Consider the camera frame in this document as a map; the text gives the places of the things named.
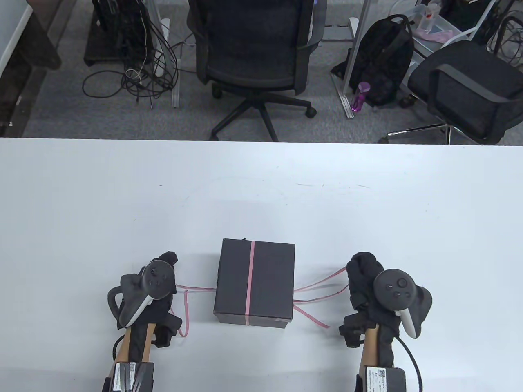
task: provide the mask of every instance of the pink strap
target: pink strap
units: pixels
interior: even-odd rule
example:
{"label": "pink strap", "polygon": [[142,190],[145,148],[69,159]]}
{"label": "pink strap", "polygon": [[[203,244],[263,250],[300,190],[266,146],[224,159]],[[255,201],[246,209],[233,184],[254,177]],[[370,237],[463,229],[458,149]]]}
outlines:
{"label": "pink strap", "polygon": [[253,284],[254,241],[251,241],[251,255],[249,257],[249,276],[247,278],[247,297],[245,299],[245,325],[249,325],[249,312],[251,310],[251,288]]}
{"label": "pink strap", "polygon": [[310,289],[310,288],[312,288],[312,287],[314,287],[314,286],[319,285],[320,283],[323,283],[323,282],[325,282],[325,281],[327,281],[327,280],[329,280],[329,279],[332,279],[332,278],[335,277],[336,275],[339,275],[339,274],[341,274],[342,272],[344,272],[344,271],[346,271],[346,270],[347,270],[347,267],[343,267],[343,268],[340,269],[339,271],[334,272],[332,275],[327,276],[325,279],[321,279],[320,281],[318,281],[318,282],[316,282],[316,283],[313,283],[313,284],[309,284],[308,286],[300,287],[299,289],[294,290],[294,292],[296,293],[296,292],[298,292],[298,291],[305,291],[305,290],[307,290],[307,289]]}
{"label": "pink strap", "polygon": [[[189,335],[189,302],[188,302],[189,291],[184,291],[184,307],[185,307],[185,333],[182,333],[181,329],[178,329],[178,333],[182,338],[186,338]],[[170,307],[170,313],[174,316],[173,307]]]}
{"label": "pink strap", "polygon": [[327,324],[324,324],[323,322],[319,321],[317,318],[314,318],[312,317],[309,313],[307,313],[306,311],[304,311],[302,308],[299,308],[298,306],[296,305],[293,305],[294,309],[296,309],[297,311],[299,311],[301,314],[303,314],[306,318],[308,318],[310,321],[312,321],[313,323],[315,323],[316,325],[322,327],[322,328],[325,328],[325,329],[328,329],[330,328],[330,326],[328,326]]}
{"label": "pink strap", "polygon": [[213,289],[212,287],[193,287],[193,286],[183,286],[181,284],[177,284],[176,287],[178,287],[179,289],[186,289],[186,290],[216,291],[216,289]]}
{"label": "pink strap", "polygon": [[313,298],[313,299],[295,299],[294,300],[294,303],[295,304],[309,304],[311,302],[318,302],[318,301],[321,301],[323,299],[327,299],[327,298],[332,298],[338,294],[341,294],[343,291],[347,290],[347,288],[349,287],[349,285],[347,284],[343,289],[341,289],[340,291],[334,293],[334,294],[330,294],[330,295],[324,295],[323,297],[318,297],[318,298]]}

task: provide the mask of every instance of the black box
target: black box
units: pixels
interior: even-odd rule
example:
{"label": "black box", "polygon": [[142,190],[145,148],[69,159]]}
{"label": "black box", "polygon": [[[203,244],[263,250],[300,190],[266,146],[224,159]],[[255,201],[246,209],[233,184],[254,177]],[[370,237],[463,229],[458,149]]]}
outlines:
{"label": "black box", "polygon": [[294,248],[225,238],[214,299],[218,320],[285,328],[292,320]]}

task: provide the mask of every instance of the plastic container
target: plastic container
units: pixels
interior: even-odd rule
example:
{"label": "plastic container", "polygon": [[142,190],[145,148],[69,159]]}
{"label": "plastic container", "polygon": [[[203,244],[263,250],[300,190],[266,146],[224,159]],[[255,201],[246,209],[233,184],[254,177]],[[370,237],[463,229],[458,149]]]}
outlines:
{"label": "plastic container", "polygon": [[418,29],[429,34],[434,27],[436,18],[439,16],[441,11],[441,2],[439,0],[432,0],[425,7],[425,12],[422,15],[421,21],[419,22]]}
{"label": "plastic container", "polygon": [[358,89],[356,90],[356,95],[354,95],[353,103],[350,105],[350,108],[354,113],[357,113],[361,110],[363,103],[365,102],[365,97],[369,91],[370,84],[367,82],[360,82],[360,84],[358,84]]}

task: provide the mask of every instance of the chair base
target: chair base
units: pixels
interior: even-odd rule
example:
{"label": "chair base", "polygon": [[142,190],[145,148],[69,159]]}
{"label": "chair base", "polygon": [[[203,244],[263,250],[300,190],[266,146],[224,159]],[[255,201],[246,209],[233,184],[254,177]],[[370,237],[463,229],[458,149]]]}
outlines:
{"label": "chair base", "polygon": [[434,125],[429,125],[429,126],[421,126],[419,128],[406,129],[404,131],[389,132],[387,134],[387,136],[382,137],[381,139],[379,139],[378,143],[380,143],[380,144],[387,144],[391,137],[395,137],[395,136],[399,136],[399,135],[407,135],[407,134],[411,134],[411,133],[414,133],[414,132],[433,131],[433,130],[441,130],[441,131],[445,132],[445,144],[451,144],[451,142],[452,142],[452,133],[454,131],[458,131],[458,129],[456,129],[455,127],[453,127],[451,125],[448,125],[448,124],[444,124],[444,123],[434,124]]}
{"label": "chair base", "polygon": [[256,90],[245,90],[240,88],[235,88],[231,86],[224,86],[219,85],[217,83],[212,84],[212,96],[216,99],[220,99],[222,97],[222,92],[227,91],[229,93],[233,93],[235,95],[239,95],[241,97],[245,97],[245,100],[237,107],[235,108],[227,117],[225,117],[220,123],[215,126],[211,132],[211,136],[209,137],[209,140],[211,141],[217,141],[218,140],[218,133],[223,130],[227,125],[229,125],[231,122],[236,120],[242,113],[244,113],[249,108],[257,109],[260,114],[261,118],[263,119],[265,123],[265,127],[267,127],[267,130],[269,131],[270,138],[273,142],[278,141],[278,136],[276,135],[276,132],[274,131],[274,127],[272,125],[272,122],[269,117],[269,112],[267,111],[267,108],[265,107],[265,103],[279,103],[281,105],[292,105],[292,106],[302,106],[304,108],[307,108],[305,115],[308,118],[313,118],[316,115],[316,109],[312,107],[312,103],[309,101],[305,101],[302,99],[297,98],[291,98],[291,97],[285,97],[283,95],[268,93],[265,91],[256,91]]}

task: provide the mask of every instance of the purple water bottle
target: purple water bottle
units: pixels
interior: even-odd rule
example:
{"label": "purple water bottle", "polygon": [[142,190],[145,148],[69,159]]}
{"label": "purple water bottle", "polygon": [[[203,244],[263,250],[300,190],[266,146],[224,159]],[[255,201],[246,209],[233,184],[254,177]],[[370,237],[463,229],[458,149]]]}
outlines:
{"label": "purple water bottle", "polygon": [[361,110],[363,107],[363,103],[365,102],[365,96],[370,90],[370,84],[367,82],[361,82],[358,85],[358,90],[356,91],[356,95],[354,95],[354,100],[352,105],[350,105],[350,108],[353,110],[354,113],[357,113]]}

